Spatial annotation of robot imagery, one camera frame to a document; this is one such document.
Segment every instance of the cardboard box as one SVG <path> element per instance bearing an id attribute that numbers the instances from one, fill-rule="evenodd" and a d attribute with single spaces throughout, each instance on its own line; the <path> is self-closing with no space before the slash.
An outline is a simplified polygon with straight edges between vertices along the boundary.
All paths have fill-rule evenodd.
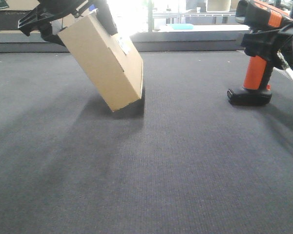
<path id="1" fill-rule="evenodd" d="M 95 12 L 59 36 L 112 111 L 141 99 L 143 60 L 129 38 L 108 34 Z"/>
<path id="2" fill-rule="evenodd" d="M 228 12 L 231 0 L 207 0 L 206 12 Z"/>

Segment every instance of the blue object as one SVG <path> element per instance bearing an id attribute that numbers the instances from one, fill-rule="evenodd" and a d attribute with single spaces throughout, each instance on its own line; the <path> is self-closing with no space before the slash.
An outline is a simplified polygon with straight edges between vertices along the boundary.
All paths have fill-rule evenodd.
<path id="1" fill-rule="evenodd" d="M 91 6 L 89 6 L 89 11 L 93 11 L 94 9 L 96 9 L 95 5 L 92 4 Z"/>
<path id="2" fill-rule="evenodd" d="M 171 23 L 167 25 L 172 27 L 174 30 L 190 30 L 194 28 L 193 24 L 190 23 Z"/>

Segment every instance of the white label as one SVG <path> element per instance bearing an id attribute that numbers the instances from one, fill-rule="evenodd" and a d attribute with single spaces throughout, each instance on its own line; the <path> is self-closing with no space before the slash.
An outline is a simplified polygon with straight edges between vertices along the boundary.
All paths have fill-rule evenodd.
<path id="1" fill-rule="evenodd" d="M 124 39 L 122 37 L 118 37 L 117 42 L 119 46 L 121 47 L 122 51 L 125 53 L 125 55 L 128 55 L 130 51 L 130 47 L 126 45 L 126 43 L 124 42 Z"/>

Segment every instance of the black base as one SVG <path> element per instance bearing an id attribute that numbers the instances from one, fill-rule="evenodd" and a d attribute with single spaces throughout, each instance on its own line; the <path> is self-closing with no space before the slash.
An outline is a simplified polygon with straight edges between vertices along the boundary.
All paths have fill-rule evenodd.
<path id="1" fill-rule="evenodd" d="M 229 102 L 235 105 L 261 106 L 266 105 L 272 98 L 270 90 L 250 90 L 243 87 L 227 91 Z"/>

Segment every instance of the orange and black tool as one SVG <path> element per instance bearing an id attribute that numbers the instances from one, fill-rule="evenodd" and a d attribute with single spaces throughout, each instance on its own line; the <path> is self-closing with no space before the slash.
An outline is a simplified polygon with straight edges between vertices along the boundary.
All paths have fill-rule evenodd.
<path id="1" fill-rule="evenodd" d="M 258 41 L 268 40 L 267 33 L 263 36 L 261 32 L 272 32 L 271 37 L 273 37 L 276 29 L 281 29 L 289 23 L 293 23 L 293 19 L 284 11 L 259 0 L 240 0 L 236 10 L 236 21 L 250 26 L 251 33 L 242 35 L 240 43 L 242 46 L 253 44 L 253 50 L 245 46 L 245 53 L 251 58 L 244 84 L 240 88 L 227 91 L 229 101 L 232 104 L 239 105 L 268 104 L 272 97 L 268 82 L 275 64 L 263 55 L 270 53 L 272 48 L 258 46 L 254 37 L 247 36 L 256 34 L 256 39 L 260 38 Z"/>

